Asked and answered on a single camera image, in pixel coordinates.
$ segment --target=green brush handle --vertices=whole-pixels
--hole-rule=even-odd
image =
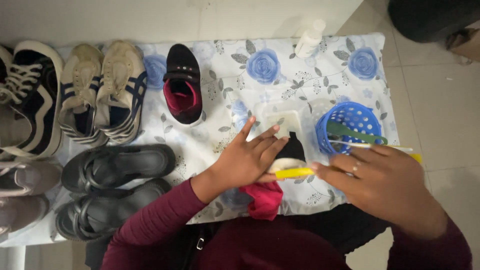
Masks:
[[[372,144],[372,145],[377,144],[375,143],[375,140],[381,140],[382,141],[381,144],[383,145],[388,144],[388,140],[385,137],[356,132],[349,129],[347,126],[344,126],[340,123],[336,123],[334,121],[327,121],[327,132],[330,132],[338,136],[342,136],[342,135],[352,136],[353,138],[357,138],[359,140],[365,141],[366,143]]]

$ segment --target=black pants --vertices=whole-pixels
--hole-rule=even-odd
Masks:
[[[328,241],[339,253],[348,254],[383,233],[390,224],[369,215],[351,204],[342,204],[330,211],[313,215],[289,216],[300,229],[310,231]],[[221,222],[185,226],[175,237],[170,269],[188,269],[196,251],[198,237],[211,239]],[[85,264],[99,270],[111,238],[86,245]]]

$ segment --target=blue plastic basket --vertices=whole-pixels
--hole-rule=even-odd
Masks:
[[[323,115],[315,125],[317,132],[317,140],[322,153],[331,154],[345,154],[350,152],[350,146],[343,145],[339,152],[335,151],[327,137],[327,121],[335,121],[337,123],[347,126],[350,130],[361,132],[370,135],[382,135],[382,130],[377,118],[369,109],[356,102],[342,102],[334,106],[330,111]],[[344,142],[364,143],[364,141],[357,138],[346,136],[342,137]]]

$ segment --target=floral cloth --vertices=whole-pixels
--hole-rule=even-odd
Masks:
[[[175,121],[162,91],[166,56],[173,43],[139,44],[137,48],[144,54],[148,74],[148,90],[141,128],[132,144],[165,143],[172,147],[177,156],[176,167],[165,179],[177,185],[213,164],[250,115],[256,115],[257,122],[249,138],[264,131],[267,127],[262,122],[266,120],[258,110],[261,105],[297,100],[309,106],[316,123],[323,113],[316,106],[323,100],[329,107],[355,101],[372,108],[383,136],[396,145],[398,135],[382,66],[384,40],[380,33],[324,37],[307,59],[295,56],[298,40],[290,38],[186,42],[199,62],[202,76],[202,123],[193,128]],[[107,44],[101,46],[103,51],[106,48]],[[70,50],[61,48],[59,52],[66,58]],[[281,129],[295,131],[295,125],[287,120],[279,123]],[[66,163],[83,149],[66,139],[57,157]],[[135,180],[124,188],[142,182]],[[346,202],[341,192],[313,176],[279,185],[284,191],[281,215],[312,214]],[[238,189],[228,190],[189,223],[247,216],[250,201],[251,197]]]

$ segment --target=black and pink sneaker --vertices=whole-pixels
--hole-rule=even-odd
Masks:
[[[175,44],[170,48],[163,81],[163,94],[173,118],[187,126],[198,125],[202,121],[200,69],[185,45]]]

